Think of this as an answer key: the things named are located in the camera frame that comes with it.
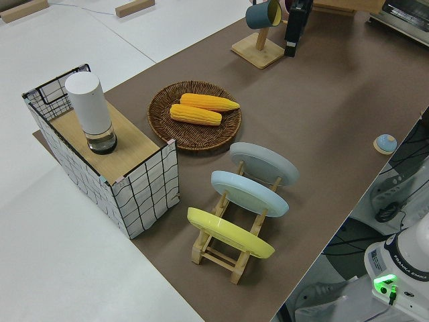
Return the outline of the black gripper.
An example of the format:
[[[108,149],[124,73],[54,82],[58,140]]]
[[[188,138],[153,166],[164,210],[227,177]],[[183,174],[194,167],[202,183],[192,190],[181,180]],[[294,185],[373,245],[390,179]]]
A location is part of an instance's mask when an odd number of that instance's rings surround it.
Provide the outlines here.
[[[293,0],[285,33],[285,56],[295,56],[311,13],[313,0]]]

